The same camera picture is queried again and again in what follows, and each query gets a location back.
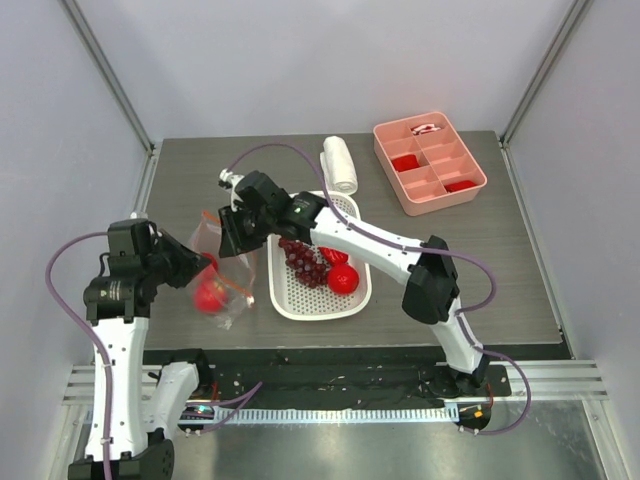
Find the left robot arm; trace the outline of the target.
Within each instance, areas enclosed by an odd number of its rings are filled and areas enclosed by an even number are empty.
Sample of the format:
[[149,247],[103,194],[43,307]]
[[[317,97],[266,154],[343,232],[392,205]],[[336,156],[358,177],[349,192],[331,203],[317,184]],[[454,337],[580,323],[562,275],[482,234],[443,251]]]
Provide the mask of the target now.
[[87,327],[96,349],[92,427],[70,479],[169,479],[172,437],[189,398],[211,393],[214,375],[201,349],[177,350],[142,394],[151,305],[162,285],[186,287],[209,260],[148,219],[111,224],[101,272],[86,287]]

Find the red fake apple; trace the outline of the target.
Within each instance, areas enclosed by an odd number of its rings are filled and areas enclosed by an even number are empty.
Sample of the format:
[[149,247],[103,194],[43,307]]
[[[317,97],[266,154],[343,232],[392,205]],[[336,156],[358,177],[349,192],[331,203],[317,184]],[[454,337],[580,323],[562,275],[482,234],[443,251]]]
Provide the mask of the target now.
[[193,293],[194,307],[204,314],[217,314],[225,309],[227,303],[226,287],[214,278],[201,281]]
[[334,265],[327,276],[329,289],[338,295],[354,293],[360,283],[360,276],[355,268],[347,263]]

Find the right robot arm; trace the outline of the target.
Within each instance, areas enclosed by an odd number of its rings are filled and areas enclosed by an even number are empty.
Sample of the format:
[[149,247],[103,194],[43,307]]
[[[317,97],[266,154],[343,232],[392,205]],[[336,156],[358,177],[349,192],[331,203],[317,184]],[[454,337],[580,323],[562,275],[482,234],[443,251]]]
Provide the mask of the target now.
[[431,329],[455,389],[472,395],[486,385],[490,358],[464,316],[454,265],[458,256],[443,239],[398,236],[341,213],[327,195],[291,195],[258,171],[223,170],[218,184],[230,195],[219,211],[221,257],[252,252],[278,236],[360,259],[403,286],[403,312]]

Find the dark fake grape bunch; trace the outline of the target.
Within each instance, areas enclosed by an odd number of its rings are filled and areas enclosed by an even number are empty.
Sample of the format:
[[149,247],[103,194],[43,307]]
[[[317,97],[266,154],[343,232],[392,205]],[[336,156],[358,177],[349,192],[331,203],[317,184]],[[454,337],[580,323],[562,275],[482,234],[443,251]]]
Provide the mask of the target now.
[[302,285],[314,289],[327,284],[328,266],[309,245],[280,237],[278,247],[285,255],[285,265]]

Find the clear zip top bag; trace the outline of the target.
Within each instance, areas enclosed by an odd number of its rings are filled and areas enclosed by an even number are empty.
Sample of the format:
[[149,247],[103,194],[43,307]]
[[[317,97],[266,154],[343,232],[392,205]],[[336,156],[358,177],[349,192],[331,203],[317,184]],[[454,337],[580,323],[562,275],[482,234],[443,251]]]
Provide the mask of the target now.
[[217,314],[203,315],[220,329],[230,330],[236,320],[255,305],[253,286],[256,279],[256,254],[242,254],[237,257],[221,258],[219,247],[221,242],[221,223],[212,213],[204,210],[200,222],[192,233],[188,246],[196,253],[208,252],[218,261],[218,270],[207,267],[198,277],[191,281],[187,290],[193,304],[193,293],[198,284],[205,279],[217,279],[227,289],[228,303],[224,310]]

